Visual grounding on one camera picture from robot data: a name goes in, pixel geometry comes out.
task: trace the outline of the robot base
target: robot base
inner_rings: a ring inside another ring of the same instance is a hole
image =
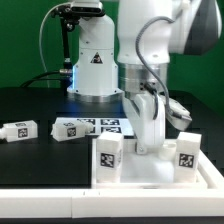
[[[70,99],[88,103],[109,103],[113,101],[119,101],[122,99],[122,95],[123,91],[121,91],[120,89],[117,89],[115,94],[104,96],[82,95],[77,92],[68,91],[68,97]]]

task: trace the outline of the table surface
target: table surface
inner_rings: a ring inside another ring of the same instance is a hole
[[[202,151],[222,172],[224,168],[224,119],[185,92],[170,96],[190,112],[193,122],[187,131],[202,134]],[[7,143],[0,140],[0,188],[89,188],[91,180],[92,138],[69,142],[55,141],[51,135],[57,117],[125,118],[121,102],[92,104],[75,102],[60,89],[1,88],[0,127],[4,123],[34,120],[38,139]],[[167,138],[179,132],[167,124]],[[223,223],[216,218],[142,218],[91,220],[0,220],[0,223]]]

